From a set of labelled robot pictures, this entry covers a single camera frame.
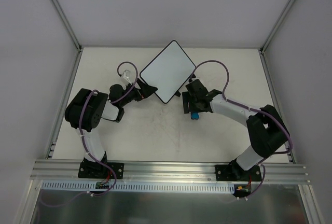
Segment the blue bone-shaped eraser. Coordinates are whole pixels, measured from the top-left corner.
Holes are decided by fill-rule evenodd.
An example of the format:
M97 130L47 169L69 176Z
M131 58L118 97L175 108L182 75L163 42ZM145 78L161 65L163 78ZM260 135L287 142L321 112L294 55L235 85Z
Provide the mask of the blue bone-shaped eraser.
M190 117L191 120L198 120L200 118L198 113L191 113Z

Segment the small black-framed whiteboard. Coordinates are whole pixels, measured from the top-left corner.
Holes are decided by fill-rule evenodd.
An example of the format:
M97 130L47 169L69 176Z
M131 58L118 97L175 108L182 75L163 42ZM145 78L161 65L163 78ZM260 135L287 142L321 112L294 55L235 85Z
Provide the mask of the small black-framed whiteboard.
M176 40L172 40L140 72L140 78L156 87L159 100L167 104L189 79L196 65Z

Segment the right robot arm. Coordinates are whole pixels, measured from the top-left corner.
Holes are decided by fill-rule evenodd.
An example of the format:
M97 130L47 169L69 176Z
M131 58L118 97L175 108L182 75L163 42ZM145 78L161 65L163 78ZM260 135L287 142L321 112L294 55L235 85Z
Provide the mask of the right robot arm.
M260 109L246 106L226 98L219 90L208 91L199 79L190 80L186 89L183 92L183 108L184 113L191 114L192 119L196 119L195 115L199 113L214 113L247 128L250 145L225 169L236 179L246 179L252 167L290 141L290 134L273 106L266 105Z

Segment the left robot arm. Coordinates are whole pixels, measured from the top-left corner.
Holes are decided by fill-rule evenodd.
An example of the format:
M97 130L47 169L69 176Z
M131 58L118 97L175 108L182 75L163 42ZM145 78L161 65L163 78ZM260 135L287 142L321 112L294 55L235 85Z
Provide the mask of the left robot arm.
M96 177L108 173L107 154L103 148L97 126L101 119L120 122L124 106L132 101L141 101L157 92L158 88L138 79L138 87L127 83L112 85L109 93L82 88L65 110L65 120L76 130L85 150L84 162L91 164L90 171Z

